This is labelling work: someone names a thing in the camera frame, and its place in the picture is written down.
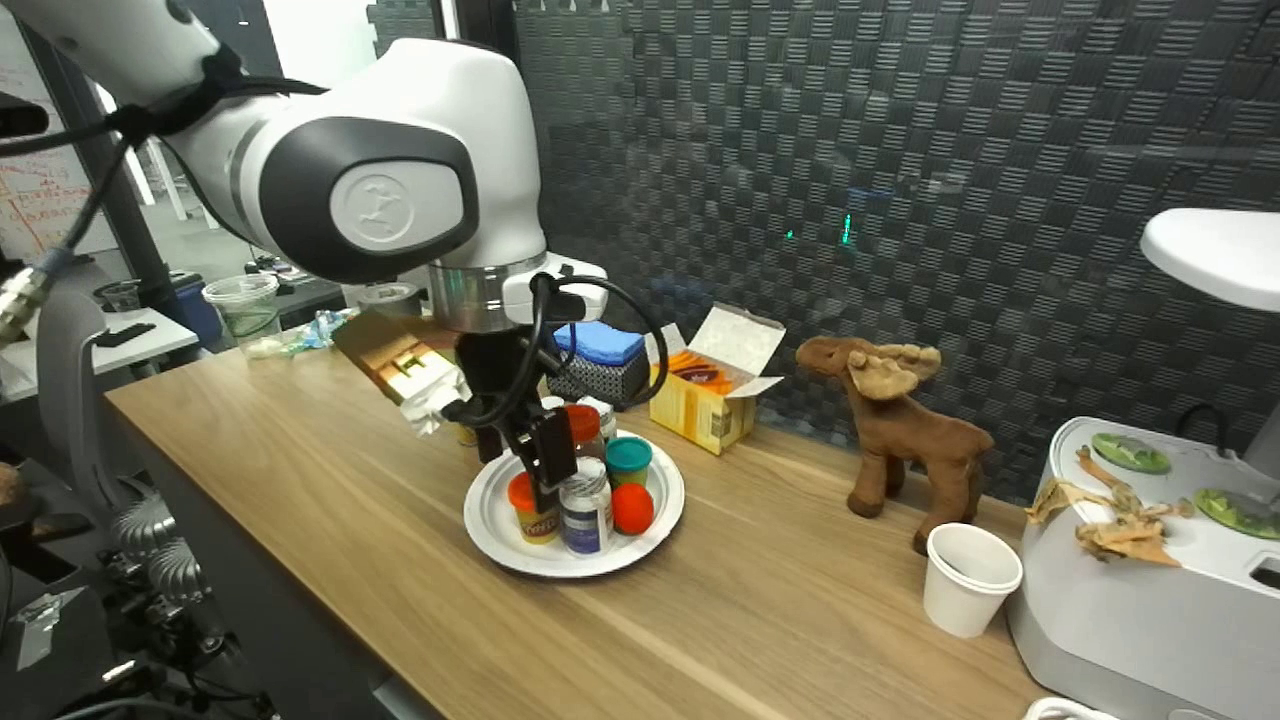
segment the plate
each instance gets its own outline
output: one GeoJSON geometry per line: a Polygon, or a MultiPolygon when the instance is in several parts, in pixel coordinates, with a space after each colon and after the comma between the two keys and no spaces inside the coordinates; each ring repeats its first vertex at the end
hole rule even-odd
{"type": "Polygon", "coordinates": [[[558,542],[558,535],[547,538],[525,538],[517,507],[506,504],[506,485],[525,473],[517,454],[497,454],[480,468],[480,477],[466,489],[466,504],[462,504],[462,525],[473,542],[525,575],[547,575],[547,581],[584,581],[584,575],[607,575],[618,566],[639,565],[645,555],[650,555],[673,529],[682,517],[682,477],[673,463],[666,451],[650,446],[650,468],[648,468],[648,493],[650,493],[650,525],[645,535],[607,535],[602,551],[572,551],[558,542]]]}

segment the black tiled wall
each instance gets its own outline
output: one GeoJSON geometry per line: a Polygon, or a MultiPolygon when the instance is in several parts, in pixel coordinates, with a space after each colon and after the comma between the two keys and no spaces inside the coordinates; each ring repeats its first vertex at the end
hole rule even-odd
{"type": "Polygon", "coordinates": [[[853,443],[811,332],[942,349],[926,405],[1027,500],[1066,415],[1206,398],[1248,443],[1280,318],[1141,255],[1175,203],[1280,211],[1280,11],[1260,0],[521,0],[558,251],[654,316],[789,322],[767,423],[853,443]]]}

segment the orange box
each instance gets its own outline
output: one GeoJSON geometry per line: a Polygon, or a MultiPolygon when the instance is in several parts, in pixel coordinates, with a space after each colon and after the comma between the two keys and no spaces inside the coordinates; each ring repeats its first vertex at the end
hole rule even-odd
{"type": "Polygon", "coordinates": [[[750,435],[760,394],[778,385],[760,373],[789,336],[782,322],[715,303],[689,349],[675,326],[664,336],[673,366],[648,415],[715,454],[750,435]]]}

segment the toy animal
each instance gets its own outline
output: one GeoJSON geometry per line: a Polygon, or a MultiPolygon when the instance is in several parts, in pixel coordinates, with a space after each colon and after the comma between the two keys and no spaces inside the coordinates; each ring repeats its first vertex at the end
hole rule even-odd
{"type": "Polygon", "coordinates": [[[844,387],[861,473],[846,493],[856,517],[879,517],[884,495],[903,485],[906,461],[926,477],[926,517],[910,547],[949,520],[973,520],[981,500],[981,463],[990,435],[967,420],[930,411],[910,392],[934,376],[941,350],[919,342],[872,342],[861,336],[809,336],[794,350],[799,366],[844,387]]]}

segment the wooden counter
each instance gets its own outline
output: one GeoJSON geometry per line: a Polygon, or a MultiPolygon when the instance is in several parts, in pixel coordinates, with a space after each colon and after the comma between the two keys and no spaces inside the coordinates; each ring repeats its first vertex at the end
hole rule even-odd
{"type": "MultiPolygon", "coordinates": [[[[951,640],[919,613],[919,507],[844,507],[856,461],[756,431],[722,461],[626,415],[682,473],[645,565],[547,585],[462,532],[476,454],[417,435],[341,356],[214,356],[112,392],[371,656],[442,715],[1018,715],[1040,693],[1003,619],[951,640]]],[[[1011,535],[1018,511],[982,504],[1011,535]]]]}

